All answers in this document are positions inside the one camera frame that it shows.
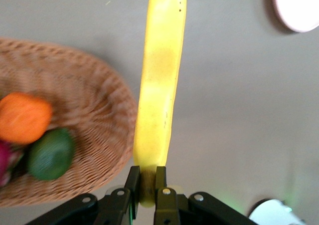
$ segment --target woven basket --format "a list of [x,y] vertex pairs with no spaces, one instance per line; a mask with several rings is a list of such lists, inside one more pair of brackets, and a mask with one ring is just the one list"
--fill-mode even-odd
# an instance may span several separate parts
[[76,142],[71,168],[54,181],[22,174],[0,188],[0,207],[70,199],[109,182],[132,156],[136,102],[120,76],[97,58],[56,44],[0,38],[0,92],[21,91],[53,106],[48,129]]

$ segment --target green fruit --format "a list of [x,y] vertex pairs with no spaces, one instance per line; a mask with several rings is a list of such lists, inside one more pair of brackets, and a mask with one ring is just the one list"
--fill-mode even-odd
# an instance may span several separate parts
[[75,145],[66,128],[46,132],[30,148],[28,172],[39,180],[61,177],[71,166]]

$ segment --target banana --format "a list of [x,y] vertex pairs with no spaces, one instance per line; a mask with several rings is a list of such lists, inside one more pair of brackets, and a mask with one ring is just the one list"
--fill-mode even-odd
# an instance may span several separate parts
[[157,166],[165,166],[182,53],[186,0],[149,0],[133,157],[140,202],[154,204]]

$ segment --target metal bolt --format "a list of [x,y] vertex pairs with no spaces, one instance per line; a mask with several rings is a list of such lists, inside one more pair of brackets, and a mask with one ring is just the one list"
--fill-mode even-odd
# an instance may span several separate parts
[[90,200],[91,200],[90,197],[86,197],[86,198],[82,199],[82,202],[83,203],[88,203],[88,202],[90,202]]
[[119,191],[117,192],[117,195],[118,195],[118,196],[122,196],[122,195],[124,195],[124,193],[125,193],[125,192],[124,192],[123,190],[119,190]]
[[169,195],[170,194],[170,190],[169,189],[163,189],[163,194],[165,195]]
[[202,195],[200,195],[200,194],[196,194],[196,195],[194,196],[194,198],[195,198],[195,200],[197,200],[197,201],[199,201],[199,202],[201,202],[201,201],[204,200],[204,197],[203,197]]

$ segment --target white plate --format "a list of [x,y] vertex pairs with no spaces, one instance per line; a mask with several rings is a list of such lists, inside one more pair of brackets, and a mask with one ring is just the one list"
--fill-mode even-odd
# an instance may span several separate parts
[[291,30],[307,32],[319,26],[319,0],[273,0],[281,21]]

